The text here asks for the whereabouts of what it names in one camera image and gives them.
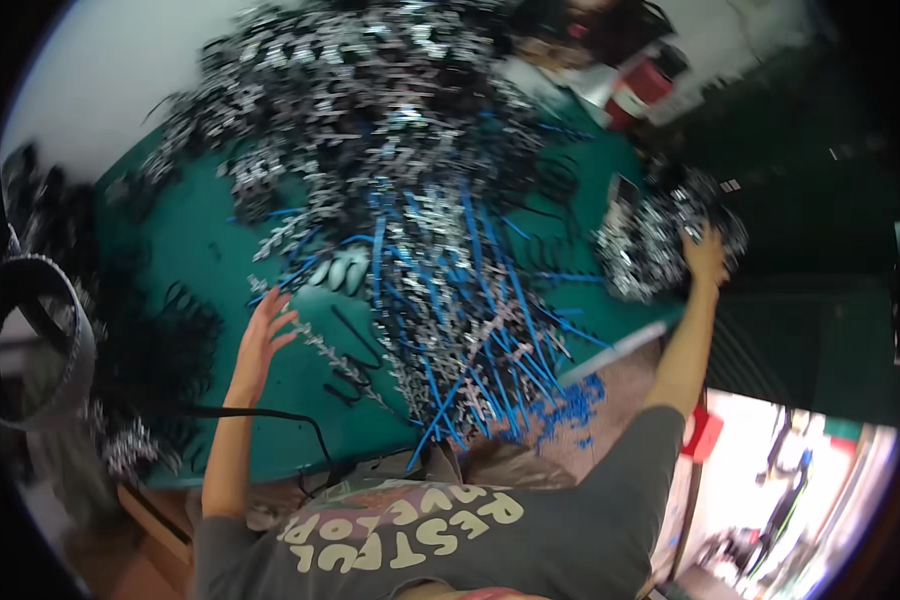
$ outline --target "silver tinsel garland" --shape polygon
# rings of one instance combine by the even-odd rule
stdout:
[[[610,294],[646,303],[679,286],[687,275],[681,232],[699,240],[708,221],[720,232],[727,271],[736,270],[747,248],[747,231],[719,203],[721,192],[713,177],[658,156],[651,162],[647,186],[645,197],[612,197],[595,233]]]
[[[205,46],[199,88],[170,98],[162,143],[128,176],[157,189],[195,148],[253,140],[217,170],[234,178],[235,216],[247,222],[274,212],[281,176],[300,176],[306,204],[286,211],[253,260],[279,256],[279,286],[294,289],[344,247],[363,246],[409,418],[425,437],[461,443],[487,418],[516,427],[525,402],[550,399],[554,348],[564,347],[560,321],[523,291],[488,210],[497,194],[533,184],[545,145],[537,111],[492,70],[501,4],[247,10],[236,32]],[[250,285],[258,298],[267,287],[256,277]],[[309,324],[295,325],[363,383]],[[383,403],[365,383],[361,392]]]

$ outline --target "red container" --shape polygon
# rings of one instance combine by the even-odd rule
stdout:
[[[684,53],[664,46],[656,56],[644,56],[619,78],[603,110],[610,120],[606,128],[620,132],[642,119],[674,88],[674,78],[687,69]]]

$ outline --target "pile of tinsel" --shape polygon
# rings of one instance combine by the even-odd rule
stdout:
[[[318,281],[340,254],[365,257],[385,357],[423,440],[462,445],[488,421],[528,425],[530,402],[556,406],[564,336],[606,345],[532,293],[534,275],[517,269],[501,235],[506,210],[537,184],[548,138],[586,138],[541,123],[494,74],[508,47],[508,4],[246,10],[233,33],[204,46],[198,88],[168,98],[159,147],[111,189],[112,203],[145,213],[188,157],[225,151],[217,174],[233,180],[235,219],[282,217],[252,259],[276,258],[283,274],[250,277],[248,306],[272,285]],[[289,175],[307,198],[281,209],[277,183]],[[296,329],[383,403],[309,324]]]
[[[84,419],[108,473],[133,479],[156,462],[175,470],[196,432],[175,407],[209,388],[222,320],[179,283],[160,310],[150,308],[137,282],[149,266],[144,246],[101,259],[93,187],[69,184],[58,166],[41,171],[33,145],[13,152],[2,174],[20,252],[56,263],[92,324],[94,385],[83,414],[73,417]],[[51,299],[44,305],[68,330],[73,309]]]
[[[747,231],[718,200],[717,181],[664,155],[648,161],[646,196],[617,193],[596,231],[597,258],[611,294],[647,303],[686,279],[681,232],[700,240],[704,222],[720,233],[726,270],[747,249]]]

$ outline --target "person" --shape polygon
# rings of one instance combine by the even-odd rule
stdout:
[[[252,417],[222,418],[194,541],[200,599],[632,600],[651,574],[684,419],[707,371],[717,231],[683,251],[692,284],[641,412],[578,486],[520,490],[407,480],[346,482],[257,538],[244,522]],[[250,319],[224,406],[253,407],[296,311],[271,291]]]

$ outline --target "black cable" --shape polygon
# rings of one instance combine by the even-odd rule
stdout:
[[[276,419],[287,419],[290,421],[308,423],[310,424],[310,426],[312,426],[313,432],[316,434],[316,440],[320,444],[320,450],[323,452],[323,458],[326,459],[327,466],[330,468],[330,480],[334,479],[335,475],[337,475],[337,466],[336,463],[333,462],[333,459],[330,458],[330,451],[327,450],[327,445],[324,441],[324,432],[321,431],[321,426],[317,425],[317,422],[315,420],[305,414],[285,413],[283,411],[277,411],[271,408],[230,408],[224,406],[180,406],[175,407],[174,412],[182,416],[193,417],[195,419],[225,419],[227,417],[275,417]]]

